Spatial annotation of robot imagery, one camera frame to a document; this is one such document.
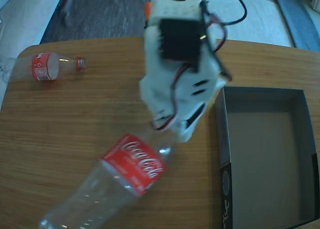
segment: coca-cola logo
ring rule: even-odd
[[[159,173],[164,170],[162,163],[141,149],[138,141],[131,141],[124,144],[121,150],[128,153],[133,160],[139,160],[138,166],[142,168],[150,179],[156,178]]]

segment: small plastic bottle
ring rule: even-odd
[[[50,210],[39,229],[99,229],[136,202],[166,170],[176,136],[151,126],[125,134],[63,203]]]
[[[85,69],[85,59],[59,53],[39,53],[0,61],[0,77],[5,83],[23,80],[51,81],[65,73]]]

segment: open box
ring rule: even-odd
[[[315,140],[302,90],[225,87],[215,102],[223,229],[319,219]]]

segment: table surface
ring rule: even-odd
[[[150,119],[138,90],[143,38],[41,44],[20,56],[43,52],[86,57],[87,69],[53,83],[8,86],[0,113],[0,228],[37,228],[128,127]],[[232,86],[303,89],[320,148],[320,54],[241,41],[228,41],[219,54]],[[157,185],[105,228],[221,228],[219,149],[209,112]]]

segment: coca-cola label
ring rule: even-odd
[[[51,53],[36,54],[32,58],[31,73],[36,81],[52,80],[48,71],[48,59]]]
[[[103,155],[140,195],[166,170],[162,159],[138,137],[126,134]]]

